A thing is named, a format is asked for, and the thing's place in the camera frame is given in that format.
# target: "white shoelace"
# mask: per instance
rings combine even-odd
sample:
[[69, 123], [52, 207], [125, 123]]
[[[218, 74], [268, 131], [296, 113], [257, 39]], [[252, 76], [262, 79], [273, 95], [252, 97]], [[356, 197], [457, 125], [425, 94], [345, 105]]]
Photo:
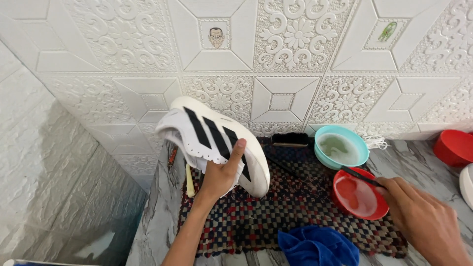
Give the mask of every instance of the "white shoelace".
[[368, 149], [380, 148], [382, 150], [385, 150], [387, 147], [391, 147], [387, 144], [387, 142], [384, 141], [385, 139], [380, 135], [365, 136], [362, 137], [362, 139], [365, 141], [366, 145], [368, 146]]

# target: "woven rug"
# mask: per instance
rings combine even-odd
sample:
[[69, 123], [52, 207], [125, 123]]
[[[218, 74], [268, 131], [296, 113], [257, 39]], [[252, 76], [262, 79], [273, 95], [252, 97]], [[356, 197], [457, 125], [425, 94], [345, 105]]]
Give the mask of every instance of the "woven rug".
[[[196, 257], [223, 253], [241, 253], [266, 248], [280, 250], [278, 231], [305, 225], [331, 227], [355, 244], [363, 253], [403, 258], [407, 241], [393, 226], [389, 214], [368, 221], [343, 214], [330, 199], [332, 179], [337, 171], [322, 165], [313, 150], [313, 138], [307, 148], [275, 147], [269, 138], [258, 138], [264, 152], [288, 166], [298, 176], [293, 177], [268, 161], [271, 173], [269, 192], [265, 197], [251, 197], [237, 187], [221, 198], [205, 222]], [[192, 169], [194, 188], [199, 190], [198, 170]], [[193, 198], [183, 198], [178, 228], [185, 222]]]

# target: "black bristle brush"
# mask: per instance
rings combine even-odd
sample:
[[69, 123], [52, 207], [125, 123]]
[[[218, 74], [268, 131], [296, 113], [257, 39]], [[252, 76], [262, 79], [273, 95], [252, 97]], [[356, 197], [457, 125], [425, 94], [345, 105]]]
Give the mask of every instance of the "black bristle brush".
[[274, 134], [271, 143], [274, 146], [303, 148], [309, 144], [309, 136], [306, 133]]

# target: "hand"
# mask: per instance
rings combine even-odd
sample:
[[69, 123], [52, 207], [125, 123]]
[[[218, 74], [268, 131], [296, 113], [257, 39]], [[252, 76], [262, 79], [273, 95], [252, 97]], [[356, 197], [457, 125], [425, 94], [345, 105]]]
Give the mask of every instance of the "hand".
[[233, 147], [232, 154], [226, 164], [216, 164], [213, 161], [207, 162], [205, 169], [205, 178], [202, 188], [196, 195], [196, 198], [203, 198], [212, 204], [224, 195], [232, 186], [237, 173], [238, 164], [245, 152], [246, 140], [239, 139]]
[[432, 266], [472, 265], [463, 245], [456, 211], [400, 177], [376, 180], [394, 225]]

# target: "blue cloth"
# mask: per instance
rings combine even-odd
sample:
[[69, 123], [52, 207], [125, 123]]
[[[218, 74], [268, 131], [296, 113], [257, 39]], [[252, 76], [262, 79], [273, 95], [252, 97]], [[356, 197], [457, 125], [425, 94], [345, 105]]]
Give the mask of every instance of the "blue cloth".
[[358, 266], [359, 250], [329, 227], [316, 225], [278, 232], [279, 247], [291, 266]]

